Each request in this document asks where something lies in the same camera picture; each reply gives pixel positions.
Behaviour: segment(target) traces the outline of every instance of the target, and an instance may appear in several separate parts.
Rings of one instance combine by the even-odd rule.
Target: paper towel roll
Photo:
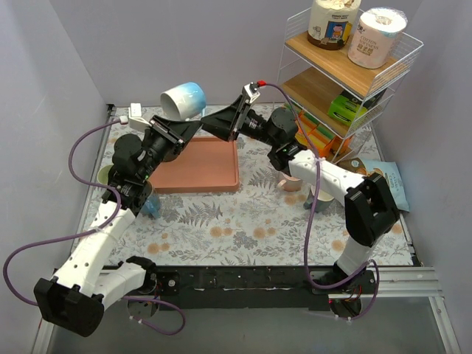
[[[384,65],[407,20],[399,10],[375,7],[361,15],[347,55],[354,63],[368,69]]]

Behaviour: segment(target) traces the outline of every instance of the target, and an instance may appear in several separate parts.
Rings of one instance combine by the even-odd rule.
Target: green box
[[[360,108],[361,105],[354,103],[349,97],[345,97],[341,94],[332,101],[327,115],[347,126],[350,126],[356,115],[360,117],[362,114],[367,112],[367,108],[362,107],[361,111],[358,113]]]

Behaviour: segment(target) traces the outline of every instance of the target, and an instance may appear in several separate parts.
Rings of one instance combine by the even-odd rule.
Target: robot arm
[[[259,84],[253,83],[245,86],[243,94],[232,105],[202,118],[203,129],[226,141],[236,139],[241,133],[264,142],[271,146],[268,158],[276,170],[316,184],[316,157],[295,139],[298,126],[292,112],[277,108],[265,121],[247,104],[246,110],[241,111],[241,103],[253,102],[248,99],[248,90],[258,94],[258,87]],[[320,188],[345,206],[350,234],[333,273],[319,280],[330,285],[348,277],[368,261],[377,243],[398,221],[400,213],[384,177],[374,174],[365,178],[325,160],[320,161],[320,167]]]
[[[138,126],[145,130],[143,140],[126,134],[114,145],[114,165],[108,174],[108,184],[121,197],[117,216],[107,227],[81,240],[52,278],[39,279],[34,289],[42,317],[81,336],[92,334],[105,309],[130,291],[153,290],[156,283],[150,271],[154,266],[151,261],[132,257],[106,276],[100,276],[100,272],[151,194],[148,177],[165,156],[182,152],[201,123],[169,122],[155,116],[146,124],[139,121]],[[109,191],[102,200],[90,229],[103,224],[117,207],[117,200]]]
[[[141,140],[135,134],[126,134],[115,142],[108,184],[119,191],[120,211],[107,227],[82,240],[50,280],[37,282],[34,294],[46,321],[89,336],[111,304],[132,290],[153,290],[156,265],[150,260],[132,257],[106,276],[100,276],[100,271],[150,195],[148,177],[166,156],[180,154],[200,128],[226,141],[242,133],[264,142],[271,146],[268,158],[276,170],[316,183],[315,156],[295,140],[298,127],[292,113],[278,108],[265,121],[251,109],[259,97],[258,87],[253,83],[244,86],[233,104],[201,121],[169,122],[154,116],[146,122],[131,117],[131,127],[144,130],[145,137]],[[381,236],[398,220],[399,212],[385,179],[379,175],[364,179],[322,161],[321,188],[345,206],[351,236],[333,267],[335,276],[325,279],[334,283],[369,259]],[[114,194],[106,191],[91,229],[101,225],[116,207]]]

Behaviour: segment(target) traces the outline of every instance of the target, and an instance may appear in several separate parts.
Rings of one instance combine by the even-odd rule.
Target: table
[[[210,106],[212,113],[224,106]],[[269,117],[272,105],[256,105],[258,114]],[[145,117],[162,115],[160,108],[143,108]],[[118,108],[116,116],[128,115]],[[113,143],[128,126],[114,125],[108,136],[101,167],[111,164]],[[380,159],[369,127],[360,134],[367,139],[360,155]],[[200,136],[209,135],[204,131]],[[162,216],[139,215],[119,239],[108,264],[116,265],[132,255],[165,266],[298,266],[302,264],[303,240],[309,211],[302,205],[309,185],[299,192],[276,189],[278,172],[266,155],[269,148],[247,137],[237,141],[240,189],[235,193],[161,195]],[[87,206],[84,229],[94,218],[102,190],[95,190]],[[316,216],[309,248],[311,265],[332,265],[349,237],[344,208],[338,202]],[[380,265],[411,265],[409,246],[401,223],[383,237],[373,257]]]

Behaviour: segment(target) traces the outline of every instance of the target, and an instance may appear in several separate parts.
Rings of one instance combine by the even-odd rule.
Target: white wall
[[[24,245],[73,233],[86,188],[67,170],[74,140],[105,120],[105,103],[47,0],[0,0],[0,262]],[[99,136],[77,154],[89,177]],[[18,255],[10,274],[33,298],[70,243]],[[28,353],[38,329],[37,308],[17,300],[0,281],[0,352]]]
[[[313,0],[51,0],[107,103],[158,105],[162,91],[200,83],[230,103],[250,81],[275,81],[285,23]],[[412,18],[420,0],[364,0]],[[268,101],[280,95],[265,90]]]
[[[472,42],[466,0],[423,1],[409,31],[425,47],[379,121],[412,212],[414,246],[436,268],[463,353],[472,353]]]

